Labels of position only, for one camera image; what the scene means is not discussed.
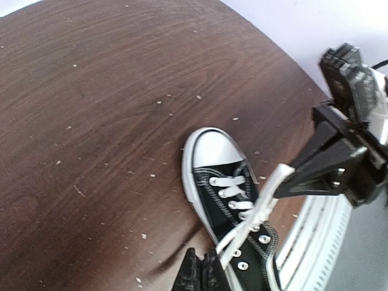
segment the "metal eyelet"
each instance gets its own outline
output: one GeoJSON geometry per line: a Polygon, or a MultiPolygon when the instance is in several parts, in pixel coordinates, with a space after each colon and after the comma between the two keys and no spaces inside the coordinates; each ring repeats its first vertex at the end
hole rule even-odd
{"type": "Polygon", "coordinates": [[[248,263],[246,263],[246,262],[239,262],[239,263],[237,264],[237,267],[238,267],[240,270],[245,271],[245,270],[248,270],[249,265],[248,265],[248,263]]]}
{"type": "Polygon", "coordinates": [[[261,235],[259,236],[259,242],[261,244],[269,244],[269,242],[271,241],[271,237],[267,236],[267,235],[261,235]]]}
{"type": "Polygon", "coordinates": [[[216,187],[217,186],[217,178],[216,177],[212,177],[209,179],[209,184],[216,187]]]}
{"type": "Polygon", "coordinates": [[[241,219],[241,220],[247,219],[244,212],[240,212],[240,213],[238,214],[238,218],[241,219]]]}
{"type": "Polygon", "coordinates": [[[233,256],[235,258],[239,258],[241,256],[241,251],[240,250],[235,250],[235,252],[233,253],[233,256]]]}
{"type": "Polygon", "coordinates": [[[218,196],[220,196],[221,198],[226,198],[225,189],[221,189],[220,191],[218,191],[218,196]]]}
{"type": "Polygon", "coordinates": [[[229,201],[228,207],[230,209],[236,209],[236,201],[229,201]]]}

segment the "black plastic bracket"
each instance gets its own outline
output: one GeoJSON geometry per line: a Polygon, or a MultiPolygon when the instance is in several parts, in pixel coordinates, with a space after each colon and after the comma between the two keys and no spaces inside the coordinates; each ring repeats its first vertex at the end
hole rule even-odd
{"type": "Polygon", "coordinates": [[[362,63],[360,49],[343,44],[328,50],[319,64],[338,108],[350,120],[366,125],[377,104],[372,71],[362,63]]]}
{"type": "Polygon", "coordinates": [[[274,197],[343,193],[353,206],[373,201],[388,181],[385,148],[331,102],[314,108],[313,120],[314,135],[291,163],[295,173],[274,197]]]}
{"type": "Polygon", "coordinates": [[[210,249],[200,260],[189,248],[176,276],[172,291],[230,291],[218,255],[210,249]]]}

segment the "white debris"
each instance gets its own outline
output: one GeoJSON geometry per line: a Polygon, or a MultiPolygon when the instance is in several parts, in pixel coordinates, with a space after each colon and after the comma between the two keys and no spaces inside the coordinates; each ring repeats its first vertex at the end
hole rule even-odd
{"type": "Polygon", "coordinates": [[[73,185],[74,189],[77,191],[78,194],[80,194],[82,197],[86,198],[86,196],[78,189],[76,185],[73,185]]]}

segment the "black sneaker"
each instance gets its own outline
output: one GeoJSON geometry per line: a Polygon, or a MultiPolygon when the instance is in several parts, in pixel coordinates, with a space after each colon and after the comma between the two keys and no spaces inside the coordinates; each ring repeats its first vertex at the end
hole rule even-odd
{"type": "MultiPolygon", "coordinates": [[[[258,199],[246,157],[227,133],[216,128],[199,129],[187,140],[182,181],[187,199],[216,245],[249,216],[258,199]]],[[[224,266],[233,291],[281,290],[277,243],[276,231],[268,222],[251,229],[224,266]]]]}

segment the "wooden table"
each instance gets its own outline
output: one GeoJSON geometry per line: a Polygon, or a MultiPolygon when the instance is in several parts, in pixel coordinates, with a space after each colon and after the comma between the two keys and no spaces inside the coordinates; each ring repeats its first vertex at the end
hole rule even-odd
{"type": "MultiPolygon", "coordinates": [[[[323,99],[216,0],[46,0],[0,19],[0,45],[4,291],[170,290],[212,246],[182,190],[188,135],[226,130],[267,176],[323,99]]],[[[302,202],[272,215],[282,240],[302,202]]]]}

